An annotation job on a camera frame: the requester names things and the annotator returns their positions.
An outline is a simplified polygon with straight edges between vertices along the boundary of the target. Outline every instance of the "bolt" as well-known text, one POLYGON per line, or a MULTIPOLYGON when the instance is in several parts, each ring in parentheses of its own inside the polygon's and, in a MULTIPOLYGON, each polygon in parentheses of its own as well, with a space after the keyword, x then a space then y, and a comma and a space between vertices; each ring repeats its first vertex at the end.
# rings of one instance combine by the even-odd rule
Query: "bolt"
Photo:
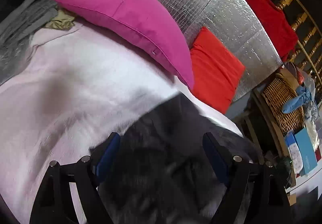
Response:
POLYGON ((271 163, 270 161, 266 162, 266 166, 268 166, 269 168, 273 167, 273 163, 271 163))
POLYGON ((57 161, 51 161, 51 162, 49 163, 49 166, 54 167, 56 164, 57 164, 57 161))
POLYGON ((234 161, 241 162, 242 161, 241 156, 238 156, 238 155, 234 156, 234 161))
POLYGON ((86 156, 81 158, 81 161, 82 162, 88 162, 90 159, 91 159, 91 157, 86 155, 86 156))

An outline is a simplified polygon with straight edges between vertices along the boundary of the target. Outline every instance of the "orange pillow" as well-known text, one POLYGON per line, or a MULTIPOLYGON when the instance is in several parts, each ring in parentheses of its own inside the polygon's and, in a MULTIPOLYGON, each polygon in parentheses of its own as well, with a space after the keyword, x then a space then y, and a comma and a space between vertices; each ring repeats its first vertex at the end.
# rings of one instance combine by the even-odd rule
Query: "orange pillow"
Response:
POLYGON ((190 54, 194 73, 192 94, 224 114, 244 73, 244 65, 206 27, 198 33, 190 54))

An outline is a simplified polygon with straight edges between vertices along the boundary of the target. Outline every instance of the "silver insulation sheet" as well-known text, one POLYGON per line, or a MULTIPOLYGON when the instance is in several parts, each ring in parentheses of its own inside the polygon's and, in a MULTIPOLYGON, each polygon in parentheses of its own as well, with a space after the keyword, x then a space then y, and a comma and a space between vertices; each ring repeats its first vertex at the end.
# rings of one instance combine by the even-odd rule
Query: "silver insulation sheet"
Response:
POLYGON ((233 101, 282 65, 270 38, 245 0, 159 1, 178 23, 189 47, 199 30, 206 26, 246 67, 233 101))

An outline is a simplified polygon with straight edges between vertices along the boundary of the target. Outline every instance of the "red cloth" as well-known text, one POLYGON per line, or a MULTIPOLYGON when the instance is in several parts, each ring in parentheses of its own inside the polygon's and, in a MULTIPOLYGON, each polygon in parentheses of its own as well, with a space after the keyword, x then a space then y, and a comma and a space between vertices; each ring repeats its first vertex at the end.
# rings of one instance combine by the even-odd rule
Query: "red cloth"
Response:
POLYGON ((298 37, 286 21, 283 11, 271 0, 246 0, 271 39, 282 61, 297 43, 298 37))
POLYGON ((206 27, 200 30, 190 53, 194 72, 192 94, 224 114, 245 67, 206 27))
POLYGON ((317 150, 315 151, 315 156, 317 158, 317 161, 321 159, 321 153, 320 153, 320 147, 318 146, 317 150))

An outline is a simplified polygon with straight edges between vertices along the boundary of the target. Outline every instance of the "blue cloth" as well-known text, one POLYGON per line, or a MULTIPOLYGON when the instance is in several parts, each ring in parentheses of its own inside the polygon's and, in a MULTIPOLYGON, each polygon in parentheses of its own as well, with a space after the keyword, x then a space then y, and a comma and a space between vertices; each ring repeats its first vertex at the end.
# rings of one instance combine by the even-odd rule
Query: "blue cloth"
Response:
POLYGON ((297 108, 301 107, 303 104, 312 100, 312 95, 310 90, 307 87, 299 86, 296 88, 297 97, 287 101, 283 107, 283 113, 291 113, 297 108))

